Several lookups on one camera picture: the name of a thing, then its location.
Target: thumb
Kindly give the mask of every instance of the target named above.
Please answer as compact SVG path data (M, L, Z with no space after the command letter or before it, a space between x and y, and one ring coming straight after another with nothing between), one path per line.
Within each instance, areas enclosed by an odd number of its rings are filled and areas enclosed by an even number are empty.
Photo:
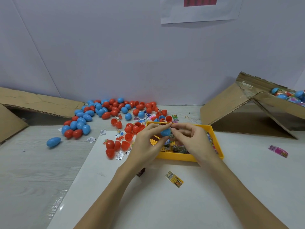
M187 139L188 139L187 136L183 135L181 132L179 132L175 128L171 128L170 130L177 140L181 141L184 145L187 143Z
M168 136L162 137L157 143L156 143L156 148L158 149L158 151L161 150L162 146L164 146L165 142L169 139Z

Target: red rectangle on paper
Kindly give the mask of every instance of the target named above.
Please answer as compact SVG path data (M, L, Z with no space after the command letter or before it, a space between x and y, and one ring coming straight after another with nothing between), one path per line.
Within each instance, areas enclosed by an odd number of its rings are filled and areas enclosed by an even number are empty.
M183 6L216 5L217 0L184 0Z

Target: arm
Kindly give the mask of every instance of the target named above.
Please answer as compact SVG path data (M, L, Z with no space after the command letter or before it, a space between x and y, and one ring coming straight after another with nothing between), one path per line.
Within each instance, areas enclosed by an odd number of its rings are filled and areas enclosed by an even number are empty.
M108 229L122 199L122 196L135 175L155 159L168 137L162 138L155 146L150 137L169 128L150 124L138 133L127 160L117 169L114 177L74 229Z
M185 145L199 165L211 175L245 229L288 229L219 159L203 128L190 123L173 124L172 127L178 143Z

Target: white paper on wall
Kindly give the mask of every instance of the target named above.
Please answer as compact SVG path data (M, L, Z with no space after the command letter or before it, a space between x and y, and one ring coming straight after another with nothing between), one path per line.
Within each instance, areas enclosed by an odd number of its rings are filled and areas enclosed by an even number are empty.
M237 19L242 0L160 0L161 24Z

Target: person's left hand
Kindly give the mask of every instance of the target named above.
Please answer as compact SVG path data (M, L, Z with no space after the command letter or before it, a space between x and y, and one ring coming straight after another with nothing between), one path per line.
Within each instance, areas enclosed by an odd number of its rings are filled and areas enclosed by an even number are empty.
M150 143L151 136L157 135L163 130L170 128L171 125L172 123L165 125L149 124L145 129L139 132L125 163L132 166L132 168L135 169L135 172L139 172L145 165L152 162L169 137L165 136L161 138L157 144L153 146Z

